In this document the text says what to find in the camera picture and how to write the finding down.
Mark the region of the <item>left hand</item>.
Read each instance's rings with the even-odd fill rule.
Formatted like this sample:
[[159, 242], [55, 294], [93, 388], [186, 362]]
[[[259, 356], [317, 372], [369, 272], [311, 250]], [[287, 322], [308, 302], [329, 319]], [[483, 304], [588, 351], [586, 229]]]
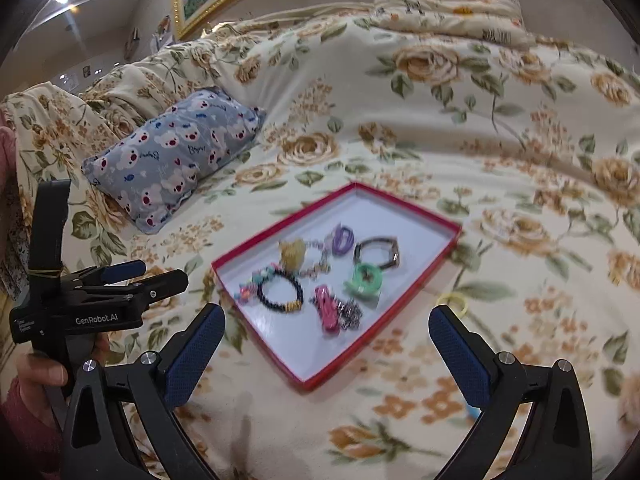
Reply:
[[16, 361], [6, 400], [1, 404], [3, 451], [24, 460], [38, 474], [53, 477], [61, 463], [62, 432], [48, 400], [47, 387], [63, 387], [65, 367], [41, 354], [25, 353]]

